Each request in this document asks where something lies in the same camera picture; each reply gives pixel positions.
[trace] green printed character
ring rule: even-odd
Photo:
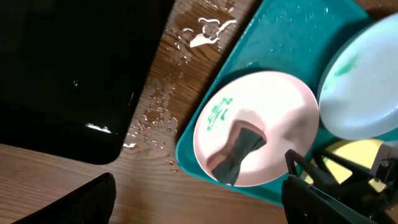
[[[214,123],[216,122],[218,116],[222,113],[221,115],[221,120],[224,121],[225,119],[225,113],[228,111],[228,109],[225,108],[225,106],[228,106],[232,102],[232,98],[223,98],[223,100],[218,104],[213,107],[211,110],[211,115],[208,117],[209,125],[207,127],[207,131],[210,131],[211,128],[213,127]]]

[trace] yellow object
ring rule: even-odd
[[[382,143],[383,141],[378,139],[365,139],[359,141],[343,140],[332,144],[327,147],[326,150],[370,169]],[[342,183],[351,176],[352,172],[343,166],[328,158],[325,158],[324,161],[327,168],[329,168],[330,172],[339,183]],[[313,183],[313,180],[307,173],[303,173],[302,178],[309,184]],[[385,187],[383,183],[378,183],[374,180],[371,180],[369,184],[377,191],[381,191]]]

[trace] teal tray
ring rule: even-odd
[[[193,132],[200,111],[230,81],[262,70],[292,74],[316,95],[320,77],[332,56],[370,23],[372,20],[352,0],[264,0],[179,139],[175,152],[179,166],[194,177],[282,207],[282,182],[287,174],[256,187],[232,187],[214,181],[202,171],[193,152]],[[334,138],[320,127],[312,149]]]

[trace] white bowl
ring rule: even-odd
[[[349,140],[398,128],[398,14],[369,27],[346,46],[321,79],[323,124]]]

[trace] white plate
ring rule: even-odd
[[[365,30],[335,58],[318,91],[327,130],[357,140],[397,128],[398,14]]]
[[[319,111],[311,90],[291,75],[258,72],[222,88],[204,107],[193,136],[193,148],[201,168],[227,142],[234,120],[263,130],[267,144],[251,152],[241,164],[238,187],[272,181],[287,172],[285,153],[294,149],[305,155],[318,131]]]

